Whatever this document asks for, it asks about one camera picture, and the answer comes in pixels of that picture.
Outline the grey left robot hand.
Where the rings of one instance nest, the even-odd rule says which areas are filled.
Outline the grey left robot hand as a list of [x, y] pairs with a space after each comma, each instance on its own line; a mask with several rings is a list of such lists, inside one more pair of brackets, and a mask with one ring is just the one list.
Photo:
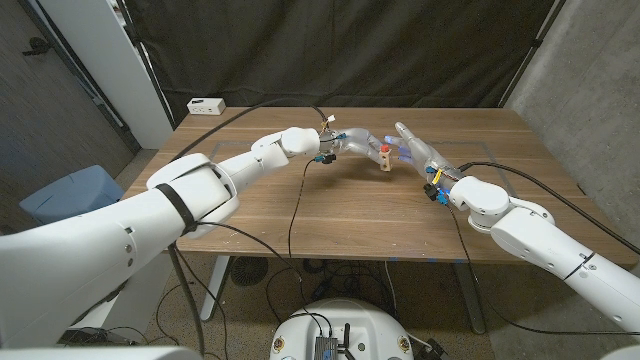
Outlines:
[[378, 165], [384, 164], [380, 155], [382, 142], [367, 129], [327, 130], [319, 136], [319, 139], [321, 154], [341, 154], [350, 151], [368, 157]]

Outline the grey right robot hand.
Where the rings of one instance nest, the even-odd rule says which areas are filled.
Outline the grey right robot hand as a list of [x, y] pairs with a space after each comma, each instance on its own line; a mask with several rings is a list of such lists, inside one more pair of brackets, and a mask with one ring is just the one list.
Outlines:
[[464, 177], [464, 174], [446, 160], [434, 147], [425, 143], [403, 123], [396, 122], [398, 136], [386, 135], [384, 141], [396, 146], [399, 159], [411, 164], [428, 183], [444, 189]]

